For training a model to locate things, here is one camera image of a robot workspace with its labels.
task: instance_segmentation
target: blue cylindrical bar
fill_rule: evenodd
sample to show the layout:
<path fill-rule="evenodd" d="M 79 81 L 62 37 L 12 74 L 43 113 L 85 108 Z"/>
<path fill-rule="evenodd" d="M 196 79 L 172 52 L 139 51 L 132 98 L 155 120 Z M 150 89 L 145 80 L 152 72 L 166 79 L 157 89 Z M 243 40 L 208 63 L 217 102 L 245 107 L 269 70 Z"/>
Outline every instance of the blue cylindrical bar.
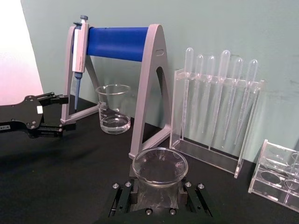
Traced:
<path fill-rule="evenodd" d="M 142 61 L 148 27 L 90 28 L 87 54 L 130 61 Z"/>

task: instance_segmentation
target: micropipette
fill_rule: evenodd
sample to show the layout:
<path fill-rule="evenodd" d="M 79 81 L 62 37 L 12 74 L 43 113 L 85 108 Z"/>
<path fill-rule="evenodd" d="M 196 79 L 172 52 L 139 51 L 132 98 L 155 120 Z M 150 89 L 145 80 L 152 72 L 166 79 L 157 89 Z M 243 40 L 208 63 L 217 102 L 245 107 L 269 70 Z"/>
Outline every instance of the micropipette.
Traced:
<path fill-rule="evenodd" d="M 188 89 L 189 89 L 189 78 L 192 73 L 192 68 L 193 68 L 193 49 L 188 48 L 186 50 L 186 55 L 185 55 L 185 67 L 184 67 L 184 72 L 185 72 L 185 86 L 184 86 L 184 98 L 183 98 L 183 115 L 182 115 L 182 120 L 184 121 L 182 123 L 182 138 L 184 138 L 185 134 L 185 126 L 186 126 L 186 113 L 187 113 L 187 101 L 188 101 Z"/>
<path fill-rule="evenodd" d="M 76 28 L 74 30 L 74 49 L 73 49 L 73 64 L 72 71 L 76 78 L 76 93 L 75 93 L 75 112 L 77 111 L 78 98 L 80 91 L 80 82 L 85 71 L 85 58 L 87 50 L 87 36 L 89 25 L 86 23 L 88 17 L 86 15 L 80 16 L 81 22 L 75 22 Z"/>
<path fill-rule="evenodd" d="M 246 111 L 246 107 L 247 107 L 247 103 L 248 103 L 248 99 L 249 99 L 250 86 L 256 78 L 256 72 L 257 72 L 257 60 L 251 60 L 249 62 L 247 74 L 246 74 L 246 87 L 245 87 L 245 92 L 244 92 L 243 101 L 242 101 L 242 105 L 241 105 L 241 109 L 240 109 L 240 115 L 239 115 L 238 124 L 237 124 L 237 133 L 235 136 L 235 144 L 237 143 L 237 140 L 238 140 L 238 137 L 240 134 L 240 130 L 242 127 L 242 123 L 244 120 L 245 111 Z"/>
<path fill-rule="evenodd" d="M 209 56 L 207 59 L 207 66 L 206 66 L 206 86 L 205 86 L 205 92 L 202 99 L 202 106 L 200 107 L 200 123 L 199 126 L 201 127 L 201 132 L 203 133 L 205 130 L 205 121 L 206 121 L 206 113 L 207 113 L 207 106 L 209 103 L 209 96 L 210 96 L 210 89 L 211 89 L 211 81 L 214 75 L 214 69 L 215 69 L 215 58 L 214 56 Z"/>
<path fill-rule="evenodd" d="M 216 128 L 223 83 L 224 83 L 224 81 L 226 79 L 226 75 L 228 73 L 229 59 L 230 59 L 230 52 L 228 50 L 223 51 L 221 54 L 221 57 L 220 57 L 220 64 L 219 64 L 219 70 L 218 70 L 218 81 L 216 83 L 216 91 L 215 91 L 216 101 L 215 101 L 215 107 L 214 107 L 214 112 L 213 112 L 212 132 L 209 137 L 209 142 L 210 142 L 209 147 L 211 147 L 215 128 Z"/>
<path fill-rule="evenodd" d="M 197 109 L 198 109 L 198 104 L 199 104 L 199 79 L 201 78 L 202 75 L 202 67 L 203 67 L 203 62 L 204 62 L 204 57 L 202 55 L 198 55 L 196 58 L 196 65 L 195 65 L 195 84 L 194 84 L 194 94 L 192 98 L 192 110 L 191 110 L 191 130 L 196 133 L 195 125 L 196 125 L 196 118 L 198 116 Z"/>
<path fill-rule="evenodd" d="M 230 120 L 230 116 L 231 116 L 232 108 L 233 108 L 233 104 L 234 104 L 236 85 L 238 84 L 238 82 L 240 80 L 242 68 L 243 68 L 243 59 L 241 59 L 239 57 L 235 60 L 234 68 L 233 68 L 232 79 L 234 79 L 234 84 L 232 86 L 232 90 L 229 95 L 228 109 L 226 110 L 226 115 L 225 115 L 225 130 L 224 130 L 223 140 L 225 140 L 226 132 L 228 130 L 228 124 L 229 124 L 229 120 Z"/>

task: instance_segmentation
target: mounting bolt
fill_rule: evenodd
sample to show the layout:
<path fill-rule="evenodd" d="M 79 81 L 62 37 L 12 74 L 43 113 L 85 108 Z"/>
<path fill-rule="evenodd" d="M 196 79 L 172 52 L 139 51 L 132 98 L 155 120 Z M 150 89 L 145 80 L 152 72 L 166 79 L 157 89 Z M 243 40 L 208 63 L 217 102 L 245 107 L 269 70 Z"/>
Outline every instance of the mounting bolt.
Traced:
<path fill-rule="evenodd" d="M 126 187 L 131 187 L 131 185 L 132 185 L 132 184 L 131 184 L 131 182 L 129 182 L 129 181 L 125 183 L 125 186 L 126 186 Z"/>
<path fill-rule="evenodd" d="M 205 186 L 204 186 L 202 183 L 200 183 L 199 185 L 197 185 L 197 187 L 198 187 L 199 189 L 203 189 L 203 188 L 205 188 Z"/>
<path fill-rule="evenodd" d="M 192 185 L 192 184 L 191 184 L 190 182 L 185 183 L 185 186 L 186 186 L 186 187 L 191 187 L 191 185 Z"/>
<path fill-rule="evenodd" d="M 170 213 L 172 216 L 174 216 L 174 215 L 177 213 L 177 211 L 175 211 L 174 209 L 170 209 L 170 210 L 169 210 L 169 213 Z"/>
<path fill-rule="evenodd" d="M 114 185 L 112 185 L 112 187 L 113 187 L 114 189 L 117 189 L 117 188 L 119 187 L 119 185 L 118 185 L 118 183 L 115 183 Z"/>
<path fill-rule="evenodd" d="M 153 211 L 151 209 L 146 209 L 145 213 L 149 216 L 153 213 Z"/>

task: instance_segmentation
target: label sticker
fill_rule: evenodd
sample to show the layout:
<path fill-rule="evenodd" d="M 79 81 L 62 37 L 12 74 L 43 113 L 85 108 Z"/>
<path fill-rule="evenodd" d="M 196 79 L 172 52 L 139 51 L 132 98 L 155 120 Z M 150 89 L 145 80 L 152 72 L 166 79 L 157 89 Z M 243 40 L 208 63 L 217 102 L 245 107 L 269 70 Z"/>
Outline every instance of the label sticker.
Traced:
<path fill-rule="evenodd" d="M 2 125 L 2 126 L 0 126 L 0 131 L 9 130 L 9 129 L 10 129 L 10 125 Z"/>

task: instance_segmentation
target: black metal bracket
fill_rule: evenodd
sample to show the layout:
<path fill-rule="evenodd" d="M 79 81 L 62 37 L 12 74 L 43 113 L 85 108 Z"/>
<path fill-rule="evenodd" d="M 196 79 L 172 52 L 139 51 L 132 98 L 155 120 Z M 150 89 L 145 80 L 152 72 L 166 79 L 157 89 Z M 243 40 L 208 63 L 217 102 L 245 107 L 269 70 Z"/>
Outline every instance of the black metal bracket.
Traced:
<path fill-rule="evenodd" d="M 43 107 L 50 104 L 67 104 L 68 96 L 50 92 L 39 96 L 26 96 L 15 105 L 0 106 L 0 133 L 23 131 L 30 138 L 61 137 L 63 130 L 75 130 L 76 123 L 63 125 L 48 124 L 44 121 Z"/>
<path fill-rule="evenodd" d="M 147 208 L 130 211 L 137 203 L 138 180 L 130 172 L 130 181 L 112 185 L 100 219 L 94 224 L 226 224 L 220 217 L 206 187 L 183 179 L 178 188 L 178 209 Z"/>

